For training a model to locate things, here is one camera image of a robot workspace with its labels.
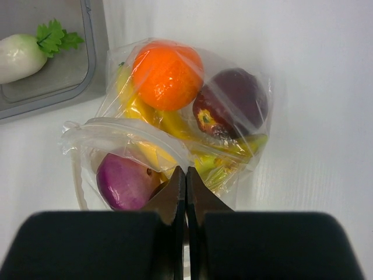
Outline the dark red toy plum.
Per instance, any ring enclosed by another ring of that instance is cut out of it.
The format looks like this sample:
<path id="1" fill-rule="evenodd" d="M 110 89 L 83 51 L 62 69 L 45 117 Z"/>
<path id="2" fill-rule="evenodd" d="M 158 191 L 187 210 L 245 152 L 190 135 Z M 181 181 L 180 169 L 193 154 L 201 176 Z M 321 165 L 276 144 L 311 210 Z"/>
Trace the dark red toy plum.
<path id="1" fill-rule="evenodd" d="M 201 88 L 192 111 L 202 132 L 238 139 L 261 128 L 268 116 L 268 98 L 255 76 L 242 68 L 230 68 Z"/>

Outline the clear zip top bag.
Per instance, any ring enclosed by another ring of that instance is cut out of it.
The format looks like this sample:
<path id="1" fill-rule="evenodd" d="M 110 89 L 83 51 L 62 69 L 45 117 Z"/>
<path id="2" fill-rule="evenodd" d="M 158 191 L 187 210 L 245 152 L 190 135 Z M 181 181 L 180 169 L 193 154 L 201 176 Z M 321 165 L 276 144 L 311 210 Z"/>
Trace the clear zip top bag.
<path id="1" fill-rule="evenodd" d="M 109 50 L 96 115 L 61 136 L 79 207 L 139 209 L 177 168 L 216 195 L 235 189 L 268 142 L 272 97 L 267 73 L 203 48 L 147 38 Z"/>

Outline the yellow white-dotted toy food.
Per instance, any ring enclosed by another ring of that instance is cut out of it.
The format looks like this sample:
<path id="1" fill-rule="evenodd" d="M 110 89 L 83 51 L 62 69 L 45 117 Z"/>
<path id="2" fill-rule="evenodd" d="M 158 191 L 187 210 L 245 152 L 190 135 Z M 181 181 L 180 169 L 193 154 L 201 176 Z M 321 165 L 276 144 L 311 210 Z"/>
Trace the yellow white-dotted toy food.
<path id="1" fill-rule="evenodd" d="M 126 118 L 134 118 L 187 141 L 193 154 L 195 168 L 204 184 L 213 191 L 224 188 L 229 179 L 244 167 L 253 156 L 259 154 L 268 141 L 265 134 L 256 134 L 233 141 L 213 143 L 204 141 L 176 111 L 157 111 L 133 92 L 132 68 L 120 63 L 115 82 L 120 111 Z"/>

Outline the purple white-dotted toy food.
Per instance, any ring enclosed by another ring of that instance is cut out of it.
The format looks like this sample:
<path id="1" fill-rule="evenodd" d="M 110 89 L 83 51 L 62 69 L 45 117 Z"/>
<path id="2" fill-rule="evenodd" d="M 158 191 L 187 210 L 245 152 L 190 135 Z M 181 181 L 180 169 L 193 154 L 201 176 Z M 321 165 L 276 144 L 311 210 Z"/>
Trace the purple white-dotted toy food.
<path id="1" fill-rule="evenodd" d="M 96 182 L 102 198 L 112 209 L 138 210 L 161 184 L 161 178 L 152 169 L 109 153 L 97 169 Z"/>

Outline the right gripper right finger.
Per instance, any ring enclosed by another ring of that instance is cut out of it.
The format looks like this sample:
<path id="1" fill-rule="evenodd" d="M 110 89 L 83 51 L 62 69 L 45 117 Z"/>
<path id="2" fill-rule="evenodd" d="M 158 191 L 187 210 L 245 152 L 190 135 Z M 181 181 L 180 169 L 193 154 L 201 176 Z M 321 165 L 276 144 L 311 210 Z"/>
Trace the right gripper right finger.
<path id="1" fill-rule="evenodd" d="M 236 212 L 186 174 L 192 279 L 363 279 L 341 224 L 321 212 Z"/>

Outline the orange toy fruit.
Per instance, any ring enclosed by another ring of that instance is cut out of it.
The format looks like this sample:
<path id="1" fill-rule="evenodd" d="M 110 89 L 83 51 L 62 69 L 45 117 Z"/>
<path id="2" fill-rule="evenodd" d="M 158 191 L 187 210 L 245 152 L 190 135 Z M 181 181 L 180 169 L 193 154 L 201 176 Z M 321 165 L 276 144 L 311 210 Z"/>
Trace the orange toy fruit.
<path id="1" fill-rule="evenodd" d="M 154 40 L 139 50 L 132 77 L 138 95 L 147 105 L 177 111 L 191 103 L 202 88 L 204 67 L 192 47 Z"/>

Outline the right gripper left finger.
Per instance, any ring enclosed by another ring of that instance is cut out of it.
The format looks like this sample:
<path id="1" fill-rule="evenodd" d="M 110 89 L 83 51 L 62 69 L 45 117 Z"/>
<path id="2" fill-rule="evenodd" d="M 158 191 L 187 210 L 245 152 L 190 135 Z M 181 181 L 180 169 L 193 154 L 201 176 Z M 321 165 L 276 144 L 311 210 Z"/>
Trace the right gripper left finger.
<path id="1" fill-rule="evenodd" d="M 55 211 L 30 216 L 2 279 L 182 279 L 185 173 L 139 211 Z"/>

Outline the white toy food piece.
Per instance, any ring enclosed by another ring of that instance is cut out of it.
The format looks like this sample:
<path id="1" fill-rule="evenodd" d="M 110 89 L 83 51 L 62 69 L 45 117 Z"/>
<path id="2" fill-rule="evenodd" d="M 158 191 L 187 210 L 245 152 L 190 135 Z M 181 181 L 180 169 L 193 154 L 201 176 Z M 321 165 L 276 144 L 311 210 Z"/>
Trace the white toy food piece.
<path id="1" fill-rule="evenodd" d="M 56 19 L 38 25 L 36 35 L 13 34 L 1 40 L 1 84 L 31 76 L 48 59 L 63 50 L 78 49 L 84 39 L 77 32 L 67 32 Z"/>

